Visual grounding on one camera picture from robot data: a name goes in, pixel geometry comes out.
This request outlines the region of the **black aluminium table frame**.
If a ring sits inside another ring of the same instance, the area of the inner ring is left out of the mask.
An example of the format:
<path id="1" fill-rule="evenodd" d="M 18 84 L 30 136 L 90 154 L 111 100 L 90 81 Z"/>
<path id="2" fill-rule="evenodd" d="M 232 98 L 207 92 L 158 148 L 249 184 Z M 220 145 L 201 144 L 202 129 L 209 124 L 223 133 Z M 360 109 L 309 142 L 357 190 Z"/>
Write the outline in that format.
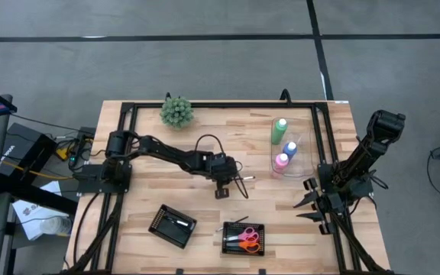
<path id="1" fill-rule="evenodd" d="M 193 120 L 183 130 L 166 126 L 159 101 L 106 101 L 102 105 L 90 164 L 105 160 L 113 131 L 154 136 L 166 145 L 215 154 L 238 162 L 248 197 L 235 182 L 229 197 L 216 199 L 216 185 L 176 164 L 149 156 L 131 161 L 129 190 L 123 194 L 80 193 L 76 220 L 57 275 L 125 274 L 324 274 L 393 275 L 376 212 L 368 198 L 348 208 L 344 226 L 322 235 L 319 223 L 293 208 L 308 192 L 303 182 L 319 180 L 318 167 L 347 160 L 358 145 L 349 105 L 327 101 L 194 101 Z M 304 178 L 274 178 L 270 168 L 271 122 L 276 117 L 310 119 L 317 152 L 315 172 Z M 148 231 L 162 205 L 197 220 L 181 249 Z M 222 253 L 225 222 L 265 226 L 263 257 Z"/>

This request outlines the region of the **pink paint bottle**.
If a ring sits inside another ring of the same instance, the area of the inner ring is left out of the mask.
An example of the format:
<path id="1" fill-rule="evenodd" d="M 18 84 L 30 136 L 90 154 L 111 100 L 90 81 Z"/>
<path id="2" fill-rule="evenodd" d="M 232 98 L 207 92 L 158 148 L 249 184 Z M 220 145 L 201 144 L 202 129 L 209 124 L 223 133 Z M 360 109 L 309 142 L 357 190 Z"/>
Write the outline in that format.
<path id="1" fill-rule="evenodd" d="M 278 154 L 274 161 L 273 171 L 283 174 L 290 163 L 290 159 L 287 154 Z"/>

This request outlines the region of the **blue paint bottle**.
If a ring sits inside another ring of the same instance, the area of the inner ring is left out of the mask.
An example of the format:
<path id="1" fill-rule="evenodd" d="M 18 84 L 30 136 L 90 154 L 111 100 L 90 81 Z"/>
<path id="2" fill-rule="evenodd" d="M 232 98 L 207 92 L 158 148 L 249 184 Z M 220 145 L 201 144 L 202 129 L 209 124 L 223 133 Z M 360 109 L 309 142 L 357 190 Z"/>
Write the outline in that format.
<path id="1" fill-rule="evenodd" d="M 286 143 L 283 147 L 283 152 L 285 153 L 285 155 L 287 155 L 288 160 L 292 160 L 293 156 L 296 154 L 297 152 L 297 145 L 295 142 L 290 141 L 288 143 Z"/>

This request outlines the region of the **green potted plant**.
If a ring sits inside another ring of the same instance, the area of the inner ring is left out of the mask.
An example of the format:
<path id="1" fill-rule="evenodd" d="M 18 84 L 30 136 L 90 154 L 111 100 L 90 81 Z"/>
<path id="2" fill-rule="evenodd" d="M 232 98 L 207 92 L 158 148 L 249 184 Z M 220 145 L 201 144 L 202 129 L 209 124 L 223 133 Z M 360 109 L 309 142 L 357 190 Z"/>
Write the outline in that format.
<path id="1" fill-rule="evenodd" d="M 192 104 L 183 98 L 167 98 L 160 112 L 161 121 L 168 127 L 181 129 L 193 121 Z"/>

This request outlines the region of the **pink scissors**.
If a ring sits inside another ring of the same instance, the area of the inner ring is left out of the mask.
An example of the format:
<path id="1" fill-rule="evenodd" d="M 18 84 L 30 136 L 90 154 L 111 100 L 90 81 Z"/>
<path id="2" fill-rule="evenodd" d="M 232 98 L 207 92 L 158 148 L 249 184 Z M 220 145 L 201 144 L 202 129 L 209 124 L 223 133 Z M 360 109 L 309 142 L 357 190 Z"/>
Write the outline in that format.
<path id="1" fill-rule="evenodd" d="M 259 239 L 259 234 L 255 231 L 254 228 L 248 227 L 239 235 L 234 235 L 231 237 L 227 237 L 226 241 L 245 241 L 248 243 L 256 243 Z"/>

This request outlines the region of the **black equipment box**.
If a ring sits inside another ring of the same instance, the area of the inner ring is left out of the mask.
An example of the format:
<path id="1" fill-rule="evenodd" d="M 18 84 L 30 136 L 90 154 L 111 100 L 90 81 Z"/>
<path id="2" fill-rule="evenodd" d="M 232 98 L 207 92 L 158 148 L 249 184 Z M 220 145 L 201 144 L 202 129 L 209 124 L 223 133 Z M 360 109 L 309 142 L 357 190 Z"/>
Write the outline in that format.
<path id="1" fill-rule="evenodd" d="M 6 132 L 3 157 L 20 163 L 46 163 L 57 148 L 49 136 L 18 123 L 13 123 Z"/>

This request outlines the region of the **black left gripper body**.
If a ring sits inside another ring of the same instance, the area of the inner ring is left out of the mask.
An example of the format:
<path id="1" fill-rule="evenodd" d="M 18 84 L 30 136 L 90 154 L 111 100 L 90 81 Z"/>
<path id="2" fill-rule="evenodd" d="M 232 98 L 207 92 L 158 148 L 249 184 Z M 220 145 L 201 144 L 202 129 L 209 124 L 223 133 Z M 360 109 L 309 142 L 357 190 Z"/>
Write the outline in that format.
<path id="1" fill-rule="evenodd" d="M 229 197 L 229 190 L 226 186 L 241 177 L 235 159 L 225 153 L 219 153 L 206 157 L 205 178 L 215 183 L 215 198 L 225 199 Z"/>

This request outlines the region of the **orange scissors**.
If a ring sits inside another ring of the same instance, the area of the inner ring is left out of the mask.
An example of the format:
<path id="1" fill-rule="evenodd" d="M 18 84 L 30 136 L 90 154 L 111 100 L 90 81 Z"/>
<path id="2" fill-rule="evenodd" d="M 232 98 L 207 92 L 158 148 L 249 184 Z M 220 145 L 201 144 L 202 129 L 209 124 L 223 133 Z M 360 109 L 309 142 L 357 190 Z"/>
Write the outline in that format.
<path id="1" fill-rule="evenodd" d="M 236 251 L 246 254 L 256 254 L 260 251 L 260 245 L 257 242 L 247 241 L 227 242 L 226 248 L 228 251 Z"/>

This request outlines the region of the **white paper sheets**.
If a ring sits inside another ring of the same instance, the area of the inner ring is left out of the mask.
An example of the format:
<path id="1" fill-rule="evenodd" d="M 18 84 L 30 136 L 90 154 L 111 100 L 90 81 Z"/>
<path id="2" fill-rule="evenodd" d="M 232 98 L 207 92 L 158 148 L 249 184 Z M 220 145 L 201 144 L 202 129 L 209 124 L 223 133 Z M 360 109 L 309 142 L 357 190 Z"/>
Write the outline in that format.
<path id="1" fill-rule="evenodd" d="M 65 214 L 63 212 L 49 209 L 33 202 L 24 201 L 22 199 L 13 202 L 12 206 L 29 241 L 34 241 L 40 236 L 45 235 L 40 230 L 40 223 L 43 220 L 55 216 L 70 218 L 68 214 Z"/>

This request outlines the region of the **clear plastic cup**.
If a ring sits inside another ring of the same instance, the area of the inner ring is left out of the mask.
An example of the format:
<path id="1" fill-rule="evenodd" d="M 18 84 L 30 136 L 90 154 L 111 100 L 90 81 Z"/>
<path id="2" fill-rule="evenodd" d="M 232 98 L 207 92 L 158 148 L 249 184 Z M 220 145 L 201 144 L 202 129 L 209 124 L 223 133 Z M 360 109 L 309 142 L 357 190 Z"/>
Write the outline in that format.
<path id="1" fill-rule="evenodd" d="M 40 223 L 40 230 L 46 235 L 69 235 L 73 222 L 68 217 L 55 216 Z"/>

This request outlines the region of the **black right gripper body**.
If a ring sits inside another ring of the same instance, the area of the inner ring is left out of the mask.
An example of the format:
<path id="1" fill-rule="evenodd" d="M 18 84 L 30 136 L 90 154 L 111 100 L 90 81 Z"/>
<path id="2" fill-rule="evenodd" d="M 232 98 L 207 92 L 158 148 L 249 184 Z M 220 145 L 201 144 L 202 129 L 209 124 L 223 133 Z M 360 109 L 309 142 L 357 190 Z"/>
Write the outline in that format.
<path id="1" fill-rule="evenodd" d="M 318 186 L 315 178 L 309 178 L 303 182 L 305 189 L 309 192 L 316 190 Z M 332 235 L 336 232 L 336 227 L 344 226 L 345 204 L 337 193 L 319 194 L 315 202 L 309 203 L 312 212 L 321 212 L 321 221 L 319 222 L 319 230 L 322 235 Z"/>

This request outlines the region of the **thick black paint brush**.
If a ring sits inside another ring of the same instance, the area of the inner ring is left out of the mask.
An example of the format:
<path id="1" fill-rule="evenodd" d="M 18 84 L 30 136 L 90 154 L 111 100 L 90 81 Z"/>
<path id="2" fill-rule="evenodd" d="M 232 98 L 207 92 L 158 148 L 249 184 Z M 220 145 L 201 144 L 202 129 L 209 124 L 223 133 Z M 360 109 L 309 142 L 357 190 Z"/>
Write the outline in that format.
<path id="1" fill-rule="evenodd" d="M 184 228 L 188 228 L 189 227 L 189 223 L 188 222 L 179 220 L 177 218 L 172 218 L 170 216 L 166 216 L 165 219 L 170 221 L 170 222 L 172 222 L 175 225 L 178 225 L 178 226 L 181 226 L 181 227 L 184 227 Z"/>

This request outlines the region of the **clear plastic tray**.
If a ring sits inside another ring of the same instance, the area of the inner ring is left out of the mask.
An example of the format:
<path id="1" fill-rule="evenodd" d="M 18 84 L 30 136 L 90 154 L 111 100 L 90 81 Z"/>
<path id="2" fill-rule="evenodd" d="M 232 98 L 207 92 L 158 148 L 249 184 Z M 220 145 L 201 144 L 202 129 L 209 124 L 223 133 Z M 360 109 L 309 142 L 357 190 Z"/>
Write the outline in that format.
<path id="1" fill-rule="evenodd" d="M 276 117 L 271 122 L 271 133 L 273 123 L 283 117 Z M 271 144 L 270 137 L 270 168 L 271 175 L 274 178 L 304 178 L 312 176 L 315 172 L 313 157 L 317 157 L 317 152 L 312 149 L 316 147 L 312 142 L 315 140 L 312 121 L 310 119 L 287 118 L 288 128 L 278 145 Z M 297 145 L 297 152 L 283 174 L 273 171 L 274 161 L 278 154 L 283 153 L 283 147 L 286 143 L 293 141 Z"/>

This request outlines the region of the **green paint bottle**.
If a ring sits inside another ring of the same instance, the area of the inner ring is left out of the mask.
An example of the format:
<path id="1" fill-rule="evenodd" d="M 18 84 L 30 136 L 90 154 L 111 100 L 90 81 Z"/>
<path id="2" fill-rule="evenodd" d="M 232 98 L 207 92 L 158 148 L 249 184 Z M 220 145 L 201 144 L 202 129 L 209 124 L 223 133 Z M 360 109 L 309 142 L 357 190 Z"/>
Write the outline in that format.
<path id="1" fill-rule="evenodd" d="M 288 122 L 285 118 L 280 118 L 273 123 L 273 129 L 271 133 L 271 144 L 278 145 L 288 128 Z"/>

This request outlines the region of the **black power strip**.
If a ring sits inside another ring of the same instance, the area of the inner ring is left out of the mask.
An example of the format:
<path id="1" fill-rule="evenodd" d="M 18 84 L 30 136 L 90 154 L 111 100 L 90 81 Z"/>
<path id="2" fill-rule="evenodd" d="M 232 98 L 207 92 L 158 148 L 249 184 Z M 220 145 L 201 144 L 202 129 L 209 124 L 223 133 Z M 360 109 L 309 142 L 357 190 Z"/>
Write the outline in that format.
<path id="1" fill-rule="evenodd" d="M 71 170 L 74 170 L 76 168 L 77 162 L 79 161 L 79 158 L 82 156 L 82 153 L 84 151 L 84 147 L 88 143 L 92 143 L 95 137 L 95 128 L 90 127 L 81 127 L 78 132 L 77 136 L 75 138 L 75 142 L 70 147 L 69 150 L 69 162 L 68 167 Z"/>

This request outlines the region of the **black slotted plastic basket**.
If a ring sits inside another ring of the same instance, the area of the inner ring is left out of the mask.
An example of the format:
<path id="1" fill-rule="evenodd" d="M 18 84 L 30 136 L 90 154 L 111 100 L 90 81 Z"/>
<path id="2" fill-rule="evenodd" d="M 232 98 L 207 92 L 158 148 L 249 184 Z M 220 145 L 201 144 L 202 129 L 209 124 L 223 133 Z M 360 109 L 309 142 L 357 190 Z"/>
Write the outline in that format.
<path id="1" fill-rule="evenodd" d="M 224 229 L 222 231 L 222 253 L 223 254 L 236 254 L 236 255 L 245 255 L 245 256 L 256 256 L 256 257 L 263 257 L 265 255 L 265 226 L 263 224 L 255 224 L 255 223 L 230 223 L 225 222 L 223 225 Z M 227 237 L 231 237 L 234 235 L 239 235 L 242 233 L 246 228 L 252 227 L 255 229 L 255 231 L 259 234 L 259 239 L 257 243 L 260 245 L 260 251 L 256 254 L 246 254 L 236 251 L 228 251 L 226 248 L 227 242 L 232 241 L 226 241 L 225 239 Z"/>
<path id="2" fill-rule="evenodd" d="M 174 225 L 171 225 L 165 219 L 166 216 L 188 222 L 190 231 L 182 231 L 176 228 Z M 196 224 L 196 219 L 163 204 L 151 222 L 148 231 L 153 235 L 156 235 L 157 237 L 177 246 L 178 248 L 184 249 L 187 246 L 194 229 L 196 228 Z"/>

